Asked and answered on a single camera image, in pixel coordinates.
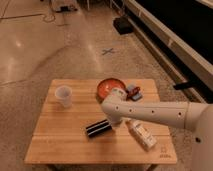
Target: wooden table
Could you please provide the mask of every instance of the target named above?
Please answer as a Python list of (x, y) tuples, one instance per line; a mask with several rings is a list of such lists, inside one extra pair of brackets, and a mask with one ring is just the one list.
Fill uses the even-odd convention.
[[(175, 164), (176, 153), (167, 126), (144, 122), (157, 145), (146, 152), (129, 134), (124, 122), (116, 131), (88, 139), (85, 127), (105, 119), (96, 100), (101, 80), (53, 80), (25, 157), (27, 164)], [(140, 102), (159, 101), (151, 79), (125, 79), (141, 87)], [(55, 99), (58, 86), (73, 89), (73, 107), (63, 108)]]

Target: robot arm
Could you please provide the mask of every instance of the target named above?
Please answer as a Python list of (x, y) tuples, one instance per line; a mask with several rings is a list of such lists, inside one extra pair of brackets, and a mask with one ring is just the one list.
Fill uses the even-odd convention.
[(195, 132), (192, 171), (213, 169), (213, 105), (188, 102), (126, 102), (126, 92), (114, 88), (102, 103), (111, 125), (122, 117), (155, 122)]
[(188, 102), (133, 103), (125, 99), (126, 92), (115, 88), (103, 101), (102, 110), (111, 125), (128, 117), (195, 131), (198, 118), (208, 106)]

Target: black cable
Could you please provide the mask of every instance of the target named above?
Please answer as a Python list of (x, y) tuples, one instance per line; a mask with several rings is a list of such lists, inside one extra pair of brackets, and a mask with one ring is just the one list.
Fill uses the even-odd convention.
[(53, 18), (50, 19), (50, 20), (47, 20), (46, 18), (47, 18), (48, 16), (47, 16), (46, 14), (42, 14), (42, 13), (30, 14), (30, 15), (20, 15), (20, 16), (14, 16), (14, 17), (4, 17), (4, 15), (5, 15), (5, 13), (6, 13), (8, 7), (9, 7), (9, 4), (10, 4), (11, 1), (12, 1), (12, 0), (8, 0), (7, 5), (6, 5), (6, 7), (4, 8), (3, 14), (2, 14), (2, 16), (0, 17), (0, 23), (1, 23), (2, 20), (9, 20), (9, 19), (16, 19), (16, 18), (25, 18), (25, 17), (35, 17), (35, 16), (41, 16), (41, 15), (44, 16), (42, 20), (43, 20), (45, 23), (51, 23), (51, 22), (55, 21), (55, 19), (56, 19), (55, 14), (54, 14), (54, 10), (52, 9), (51, 0), (49, 0), (49, 8), (50, 8), (50, 10), (51, 10), (51, 15), (53, 16)]
[(50, 8), (50, 11), (51, 11), (51, 15), (52, 15), (52, 19), (51, 20), (46, 20), (46, 18), (47, 18), (47, 15), (46, 14), (43, 14), (44, 15), (44, 17), (43, 17), (43, 21), (45, 22), (45, 23), (51, 23), (51, 22), (53, 22), (53, 21), (55, 21), (55, 19), (56, 19), (56, 17), (55, 17), (55, 11), (53, 10), (53, 8), (52, 8), (52, 2), (51, 2), (51, 0), (49, 0), (49, 8)]
[(7, 1), (6, 7), (4, 8), (3, 14), (2, 14), (2, 16), (1, 16), (1, 18), (0, 18), (0, 23), (1, 23), (1, 21), (3, 20), (4, 15), (5, 15), (6, 11), (7, 11), (7, 8), (9, 7), (9, 4), (10, 4), (11, 1), (12, 1), (12, 0), (8, 0), (8, 1)]

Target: floor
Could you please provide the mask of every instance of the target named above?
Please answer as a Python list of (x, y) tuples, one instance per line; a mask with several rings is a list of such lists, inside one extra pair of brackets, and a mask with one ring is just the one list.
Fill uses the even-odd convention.
[[(0, 1), (3, 16), (8, 0)], [(162, 101), (184, 101), (174, 82), (134, 34), (120, 36), (112, 26), (117, 14), (105, 3), (91, 11), (81, 0), (77, 12), (54, 14), (47, 0), (11, 0), (0, 21), (0, 170), (46, 171), (23, 160), (52, 79), (152, 78)], [(103, 54), (113, 48), (114, 53)], [(156, 170), (189, 170), (192, 135), (171, 128), (177, 165)], [(136, 171), (142, 166), (63, 166), (67, 171)]]

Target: table leg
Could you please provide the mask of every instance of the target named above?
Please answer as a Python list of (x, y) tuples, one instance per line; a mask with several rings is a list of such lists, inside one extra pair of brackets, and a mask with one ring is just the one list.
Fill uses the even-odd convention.
[(149, 166), (149, 168), (146, 171), (153, 171), (156, 169), (157, 166), (158, 166), (157, 164), (152, 164)]
[(90, 10), (90, 4), (89, 4), (89, 0), (87, 0), (87, 10)]
[(109, 6), (110, 8), (112, 8), (112, 0), (110, 0)]
[(61, 171), (58, 169), (54, 164), (47, 164), (46, 165), (51, 171)]

